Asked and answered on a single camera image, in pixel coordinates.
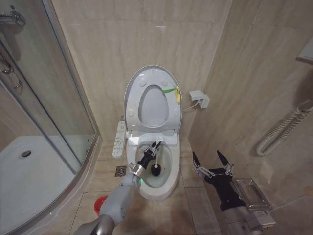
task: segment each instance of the bidet control panel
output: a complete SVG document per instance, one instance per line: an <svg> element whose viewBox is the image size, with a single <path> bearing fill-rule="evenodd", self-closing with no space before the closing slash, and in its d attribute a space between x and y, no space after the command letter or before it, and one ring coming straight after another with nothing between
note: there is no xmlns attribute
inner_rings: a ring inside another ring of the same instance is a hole
<svg viewBox="0 0 313 235"><path fill-rule="evenodd" d="M125 121L120 121L117 126L115 142L112 155L114 158L121 158L124 152L126 125Z"/></svg>

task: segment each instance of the gray robot arm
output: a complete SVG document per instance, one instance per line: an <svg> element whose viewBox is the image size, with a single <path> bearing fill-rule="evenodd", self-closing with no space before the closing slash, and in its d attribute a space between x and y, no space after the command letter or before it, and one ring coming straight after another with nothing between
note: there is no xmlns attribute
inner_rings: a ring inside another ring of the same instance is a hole
<svg viewBox="0 0 313 235"><path fill-rule="evenodd" d="M81 225L75 235L111 235L115 226L125 217L134 198L134 192L140 187L141 173L150 160L156 158L159 143L152 143L137 164L130 164L132 173L124 176L119 187L115 188L100 208L100 216L93 222Z"/></svg>

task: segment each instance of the shower drain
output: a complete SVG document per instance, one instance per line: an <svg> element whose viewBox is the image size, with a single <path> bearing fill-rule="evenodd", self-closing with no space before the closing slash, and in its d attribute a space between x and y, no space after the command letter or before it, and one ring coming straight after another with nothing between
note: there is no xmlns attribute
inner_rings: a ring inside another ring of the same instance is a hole
<svg viewBox="0 0 313 235"><path fill-rule="evenodd" d="M24 152L21 154L21 157L22 157L22 158L26 158L26 157L28 157L30 154L31 154L31 151L30 151L30 150L27 150L27 151L24 151Z"/></svg>
<svg viewBox="0 0 313 235"><path fill-rule="evenodd" d="M119 165L116 167L115 177L124 176L126 175L126 166Z"/></svg>

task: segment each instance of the shower enclosure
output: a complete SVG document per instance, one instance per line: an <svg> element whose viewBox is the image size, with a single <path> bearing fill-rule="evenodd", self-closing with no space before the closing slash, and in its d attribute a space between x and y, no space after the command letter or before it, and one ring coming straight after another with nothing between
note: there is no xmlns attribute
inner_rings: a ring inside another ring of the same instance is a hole
<svg viewBox="0 0 313 235"><path fill-rule="evenodd" d="M53 203L98 132L49 0L0 1L0 234Z"/></svg>

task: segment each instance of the white toilet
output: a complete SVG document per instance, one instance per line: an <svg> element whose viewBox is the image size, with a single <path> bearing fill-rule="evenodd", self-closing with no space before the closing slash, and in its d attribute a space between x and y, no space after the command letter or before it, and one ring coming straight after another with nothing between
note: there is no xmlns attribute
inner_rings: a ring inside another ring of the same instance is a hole
<svg viewBox="0 0 313 235"><path fill-rule="evenodd" d="M181 94L176 79L161 66L145 66L130 80L124 98L127 128L127 162L136 163L143 150L157 139L162 141L158 155L161 174L151 174L150 161L142 174L140 194L159 201L171 194L179 173L179 129L181 124Z"/></svg>

